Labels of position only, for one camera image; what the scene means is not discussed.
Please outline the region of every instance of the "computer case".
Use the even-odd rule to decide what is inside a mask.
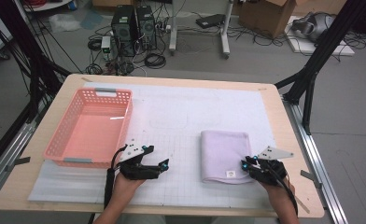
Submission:
[[[133,57],[134,43],[138,38],[134,7],[118,5],[111,22],[119,56]]]
[[[140,6],[136,8],[137,23],[139,26],[139,37],[142,49],[156,49],[156,29],[153,12],[150,6]]]

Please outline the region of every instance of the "hand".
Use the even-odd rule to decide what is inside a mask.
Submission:
[[[142,185],[145,180],[129,180],[121,173],[118,173],[114,181],[113,194],[105,211],[93,223],[108,224],[116,223],[122,210],[133,198],[137,188]]]
[[[142,185],[145,180],[130,180],[125,178],[122,173],[118,173],[114,181],[113,194],[110,203],[123,203],[125,205],[133,198],[136,189]]]
[[[289,183],[286,178],[284,179],[284,182],[286,186],[290,188],[291,192],[294,195],[296,191],[294,186]],[[278,214],[281,224],[299,223],[299,219],[296,216],[296,211],[294,209],[293,203],[291,202],[286,190],[280,186],[271,186],[261,182],[259,183],[267,190],[270,204]]]

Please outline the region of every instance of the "pink plastic basket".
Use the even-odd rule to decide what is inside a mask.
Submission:
[[[44,158],[61,166],[108,168],[125,145],[133,111],[128,90],[78,89],[64,112]]]

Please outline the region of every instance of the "black cable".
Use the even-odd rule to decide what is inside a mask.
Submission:
[[[29,77],[29,74],[28,74],[28,71],[27,71],[27,68],[21,63],[18,55],[16,55],[15,53],[15,50],[12,50],[12,46],[11,44],[9,44],[8,40],[5,39],[5,37],[3,35],[1,35],[1,31],[0,31],[0,39],[2,40],[2,42],[10,49],[10,52],[11,52],[11,55],[14,57],[14,59],[16,60],[17,64],[18,64],[18,67],[20,68],[21,70],[21,75],[22,75],[22,79],[23,79],[23,83],[25,85],[25,88],[28,92],[29,91],[29,87],[28,87],[28,84],[26,82],[26,79],[24,78],[24,76],[27,76]]]
[[[232,28],[230,30],[233,30],[234,32],[236,32],[235,31],[236,29],[239,29],[239,28]],[[302,49],[301,49],[301,46],[300,46],[299,39],[307,39],[307,38],[299,37],[299,36],[296,36],[296,35],[280,35],[280,36],[272,39],[272,38],[270,38],[270,37],[267,36],[267,34],[270,33],[269,31],[266,31],[266,30],[249,30],[249,29],[246,29],[245,30],[245,29],[246,28],[244,28],[243,30],[241,30],[239,34],[235,34],[235,35],[229,35],[229,32],[228,32],[228,36],[229,37],[236,37],[235,40],[237,40],[243,34],[250,34],[250,35],[253,35],[253,43],[255,43],[257,45],[260,45],[260,46],[271,46],[271,45],[274,45],[274,46],[277,46],[277,47],[282,47],[284,45],[284,43],[287,42],[287,41],[289,41],[289,40],[290,41],[296,41],[297,42],[297,45],[298,45],[298,48],[299,48],[299,52],[301,53],[301,55],[303,55],[303,56],[311,56],[312,55],[311,53],[304,53],[302,51]],[[261,40],[267,40],[268,42],[267,43],[263,43],[263,42],[260,42]],[[338,62],[341,61],[341,56],[342,56],[342,52],[343,52],[344,48],[346,46],[352,47],[350,44],[340,45],[340,46],[342,47],[342,49],[340,49],[340,51],[338,52],[338,54],[337,55],[331,55],[331,57],[333,57],[334,59],[336,59]]]
[[[29,63],[26,61],[26,58],[23,56],[21,52],[19,52],[13,45],[9,45],[9,40],[7,36],[0,30],[0,39],[2,42],[8,47],[10,52],[13,54],[15,53],[18,58],[21,59],[21,61],[26,65],[26,67],[29,67]]]
[[[183,8],[183,6],[186,4],[186,0],[184,0],[182,6],[180,7],[180,9],[177,11],[177,13],[174,15],[174,17],[177,16],[177,14],[180,12],[180,10]]]
[[[40,43],[40,45],[41,45],[41,47],[42,47],[43,51],[46,53],[47,57],[51,58],[51,60],[54,62],[54,59],[53,59],[52,54],[51,54],[51,51],[49,50],[49,44],[47,43],[47,39],[46,39],[46,37],[44,37],[43,29],[42,29],[42,27],[40,26],[40,23],[39,23],[39,21],[38,21],[38,19],[37,19],[36,15],[35,15],[35,13],[34,13],[33,7],[32,7],[32,6],[30,6],[30,5],[28,5],[28,7],[30,8],[31,13],[33,13],[33,17],[35,18],[35,21],[37,22],[37,25],[38,25],[38,27],[40,28],[40,29],[39,29],[39,30],[40,30],[40,33],[41,33],[41,35],[43,36],[44,43],[46,44],[46,46],[47,46],[47,50],[48,50],[48,51],[46,51],[45,47],[43,46],[43,42],[40,40],[40,37],[39,37],[38,35],[35,35],[35,36],[37,37],[37,39],[38,39],[38,43]]]
[[[87,44],[87,47],[93,51],[100,51],[102,47],[102,38],[90,40]]]
[[[38,102],[41,98],[44,95],[52,96],[61,88],[62,82],[55,73],[64,73],[65,70],[55,69],[57,66],[45,56],[46,51],[42,51],[39,47],[28,25],[22,19],[16,2],[0,2],[0,19],[23,52],[20,53],[14,49],[10,41],[6,42],[21,69],[21,74],[25,74],[31,79],[30,86],[27,88],[31,96],[29,115],[29,120],[31,120],[38,113]],[[0,37],[2,40],[5,39],[4,35],[0,35]]]
[[[160,69],[166,65],[166,59],[161,54],[150,53],[145,58],[145,66],[152,69]]]
[[[198,13],[198,12],[191,12],[191,13],[199,16],[201,19],[203,18],[203,16],[201,16],[200,13]]]
[[[98,53],[96,54],[96,57],[93,58],[93,54],[92,54],[92,51],[90,53],[90,65],[88,65],[86,68],[85,68],[85,72],[87,74],[90,74],[90,75],[102,75],[104,73],[104,70],[102,70],[101,66],[96,62],[96,60],[98,59],[98,56],[99,54],[101,53],[102,51],[98,51]]]
[[[158,14],[157,14],[157,17],[156,17],[156,21],[157,21],[160,17],[160,14],[162,13],[162,4],[156,11],[159,11]]]
[[[120,74],[123,76],[128,76],[134,71],[134,64],[129,61],[119,63],[118,66],[119,66],[118,70],[120,71]]]
[[[165,3],[163,3],[163,8],[165,9],[166,15],[168,15],[167,18],[169,19],[171,16],[169,15],[168,9],[166,9],[166,4]]]
[[[31,10],[31,13],[35,15],[35,12],[33,11],[33,9],[32,9],[32,8],[30,8],[30,10]],[[43,23],[43,21],[42,21],[42,20],[39,20],[37,17],[35,17],[35,20],[36,20],[36,22],[37,22],[37,24],[38,24],[38,26],[39,26],[39,28],[40,28],[41,34],[42,34],[42,35],[44,35],[44,34],[43,34],[43,30],[46,30],[46,31],[47,31],[47,33],[48,33],[48,34],[52,37],[52,39],[55,41],[55,43],[56,43],[56,44],[60,47],[60,49],[63,51],[63,53],[67,56],[67,58],[70,60],[70,62],[71,62],[71,63],[76,67],[76,69],[79,71],[79,73],[81,73],[81,74],[82,74],[81,69],[79,69],[79,68],[78,68],[77,64],[73,61],[73,59],[72,59],[72,58],[70,57],[70,55],[66,52],[66,50],[61,46],[61,44],[58,42],[58,40],[54,37],[54,35],[52,34],[52,32],[49,30],[49,28],[47,28],[47,26]]]
[[[110,169],[113,169],[113,170],[117,170],[119,168],[119,165],[120,163],[118,162],[116,165],[115,165],[115,162],[116,162],[116,158],[117,156],[119,155],[119,153],[121,153],[122,151],[125,150],[125,148],[127,148],[127,144],[125,144],[124,147],[120,148],[119,150],[116,151],[116,153],[114,153],[113,155],[113,159],[111,160],[111,163],[110,163]]]

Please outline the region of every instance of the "folded towel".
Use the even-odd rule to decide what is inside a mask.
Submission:
[[[201,132],[202,178],[206,182],[243,184],[253,181],[241,168],[241,160],[251,155],[247,133]]]

